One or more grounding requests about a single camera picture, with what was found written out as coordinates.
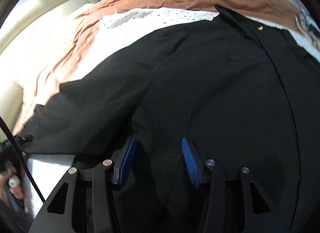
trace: brown fabric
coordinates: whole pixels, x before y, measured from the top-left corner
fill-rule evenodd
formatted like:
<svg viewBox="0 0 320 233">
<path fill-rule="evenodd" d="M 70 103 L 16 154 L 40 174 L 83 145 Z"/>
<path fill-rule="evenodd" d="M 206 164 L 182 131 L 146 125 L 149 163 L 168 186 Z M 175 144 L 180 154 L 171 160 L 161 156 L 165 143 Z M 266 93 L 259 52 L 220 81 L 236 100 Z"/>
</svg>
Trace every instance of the brown fabric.
<svg viewBox="0 0 320 233">
<path fill-rule="evenodd" d="M 133 8 L 161 7 L 215 12 L 216 4 L 299 31 L 295 23 L 299 9 L 288 0 L 103 0 L 72 21 L 64 21 L 51 35 L 45 55 L 42 55 L 50 58 L 47 61 L 50 64 L 35 69 L 29 84 L 24 86 L 24 103 L 14 133 L 18 134 L 33 115 L 36 103 L 45 105 L 52 95 L 59 92 L 59 83 L 69 81 L 86 56 L 104 15 L 123 13 Z"/>
</svg>

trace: cream leather headboard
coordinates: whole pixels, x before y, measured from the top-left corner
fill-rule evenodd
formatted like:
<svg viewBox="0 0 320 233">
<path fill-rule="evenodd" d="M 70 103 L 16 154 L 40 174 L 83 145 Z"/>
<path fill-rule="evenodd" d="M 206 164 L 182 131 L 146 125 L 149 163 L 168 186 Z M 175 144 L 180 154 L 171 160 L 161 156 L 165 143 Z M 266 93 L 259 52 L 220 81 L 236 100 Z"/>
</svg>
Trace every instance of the cream leather headboard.
<svg viewBox="0 0 320 233">
<path fill-rule="evenodd" d="M 84 5 L 96 2 L 98 0 L 29 0 L 15 12 L 12 18 L 15 20 L 0 29 L 0 116 L 11 131 L 21 111 L 23 89 L 20 84 L 25 66 L 34 64 L 34 54 L 45 49 L 43 42 L 54 24 L 83 9 Z M 5 139 L 0 130 L 0 140 Z"/>
</svg>

